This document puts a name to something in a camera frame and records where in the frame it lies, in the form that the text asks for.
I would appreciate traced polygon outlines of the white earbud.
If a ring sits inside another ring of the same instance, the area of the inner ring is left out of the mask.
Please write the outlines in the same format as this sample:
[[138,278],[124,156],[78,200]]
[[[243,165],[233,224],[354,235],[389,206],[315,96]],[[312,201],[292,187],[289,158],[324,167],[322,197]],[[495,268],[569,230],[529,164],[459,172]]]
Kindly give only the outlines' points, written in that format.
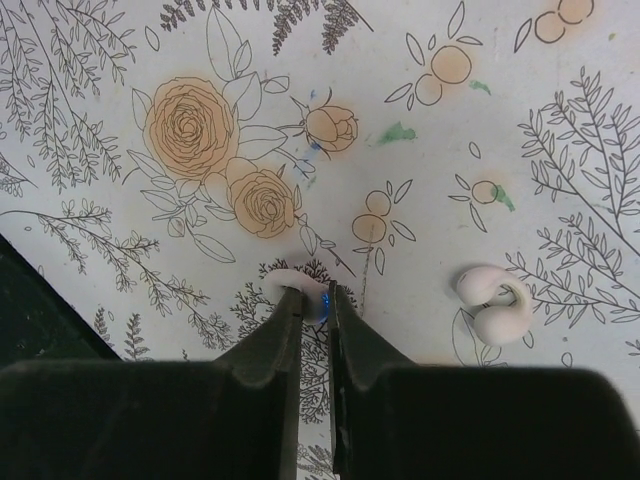
[[493,305],[474,316],[473,329],[477,337],[489,346],[512,343],[529,331],[533,320],[533,300],[527,286],[515,275],[495,266],[479,266],[464,272],[456,285],[460,300],[480,307],[488,303],[501,287],[508,287],[515,303]]
[[311,276],[295,269],[276,269],[264,277],[263,292],[273,304],[277,304],[287,289],[302,294],[302,319],[308,325],[320,325],[329,316],[329,287]]

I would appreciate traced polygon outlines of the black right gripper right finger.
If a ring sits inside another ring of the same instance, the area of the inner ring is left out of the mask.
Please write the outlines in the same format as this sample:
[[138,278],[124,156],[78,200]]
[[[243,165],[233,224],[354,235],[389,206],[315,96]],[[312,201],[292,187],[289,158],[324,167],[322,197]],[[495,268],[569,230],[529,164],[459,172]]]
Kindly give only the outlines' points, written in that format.
[[343,479],[635,479],[623,400],[582,369],[424,366],[327,294],[333,470]]

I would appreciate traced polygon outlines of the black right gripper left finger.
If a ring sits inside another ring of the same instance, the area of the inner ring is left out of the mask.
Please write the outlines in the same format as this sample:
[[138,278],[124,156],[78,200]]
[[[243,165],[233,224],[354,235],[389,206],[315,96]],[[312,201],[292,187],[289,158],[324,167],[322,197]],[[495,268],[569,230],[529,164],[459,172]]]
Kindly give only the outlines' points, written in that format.
[[1,373],[5,479],[293,479],[303,297],[213,361],[36,360]]

